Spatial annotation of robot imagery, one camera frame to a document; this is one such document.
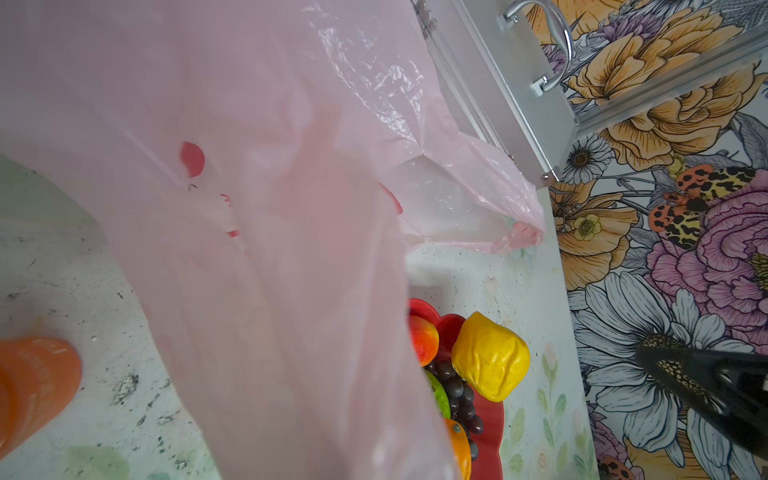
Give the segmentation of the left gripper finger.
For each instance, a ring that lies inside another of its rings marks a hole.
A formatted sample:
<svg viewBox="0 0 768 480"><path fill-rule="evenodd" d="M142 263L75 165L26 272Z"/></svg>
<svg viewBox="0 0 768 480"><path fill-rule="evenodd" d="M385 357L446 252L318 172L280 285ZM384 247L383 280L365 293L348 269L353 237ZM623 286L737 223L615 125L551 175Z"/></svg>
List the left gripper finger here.
<svg viewBox="0 0 768 480"><path fill-rule="evenodd" d="M732 443L767 458L767 358L753 353L640 346L635 358Z"/></svg>

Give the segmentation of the yellow lemon toy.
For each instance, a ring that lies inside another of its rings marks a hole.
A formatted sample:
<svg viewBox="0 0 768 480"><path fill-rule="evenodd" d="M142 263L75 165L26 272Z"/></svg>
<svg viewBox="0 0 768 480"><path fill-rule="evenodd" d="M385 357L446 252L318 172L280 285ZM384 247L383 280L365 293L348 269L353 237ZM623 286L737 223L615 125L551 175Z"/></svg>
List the yellow lemon toy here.
<svg viewBox="0 0 768 480"><path fill-rule="evenodd" d="M531 355L515 332L474 312L459 330L451 363L476 393L502 403L527 375Z"/></svg>

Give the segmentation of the red yellow peach toy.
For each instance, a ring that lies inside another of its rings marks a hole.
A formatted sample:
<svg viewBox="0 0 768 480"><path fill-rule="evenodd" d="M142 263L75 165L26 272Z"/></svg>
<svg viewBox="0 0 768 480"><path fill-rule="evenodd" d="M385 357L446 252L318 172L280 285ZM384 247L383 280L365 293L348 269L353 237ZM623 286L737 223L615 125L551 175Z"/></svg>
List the red yellow peach toy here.
<svg viewBox="0 0 768 480"><path fill-rule="evenodd" d="M410 316L408 320L411 341L421 367L430 364L439 350L439 333L428 320Z"/></svg>

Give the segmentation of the pink plastic bag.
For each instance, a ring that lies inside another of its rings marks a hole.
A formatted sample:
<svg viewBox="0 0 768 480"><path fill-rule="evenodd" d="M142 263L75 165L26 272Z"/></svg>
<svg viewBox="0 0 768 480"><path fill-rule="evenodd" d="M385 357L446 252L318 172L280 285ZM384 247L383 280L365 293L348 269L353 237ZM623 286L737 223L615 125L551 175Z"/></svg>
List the pink plastic bag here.
<svg viewBox="0 0 768 480"><path fill-rule="evenodd" d="M477 250L544 219L410 2L5 1L1 152L98 222L222 477L458 477L384 177L435 162Z"/></svg>

